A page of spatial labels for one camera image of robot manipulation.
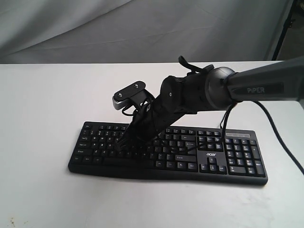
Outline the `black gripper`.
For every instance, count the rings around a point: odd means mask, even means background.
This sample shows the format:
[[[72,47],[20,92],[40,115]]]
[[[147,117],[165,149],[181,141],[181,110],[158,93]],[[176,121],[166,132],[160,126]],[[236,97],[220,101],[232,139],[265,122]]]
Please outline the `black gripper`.
[[[114,148],[117,151],[126,151],[143,146],[184,115],[196,114],[196,110],[185,104],[188,82],[188,76],[165,78],[160,94],[149,104],[149,108],[144,108],[133,118]]]

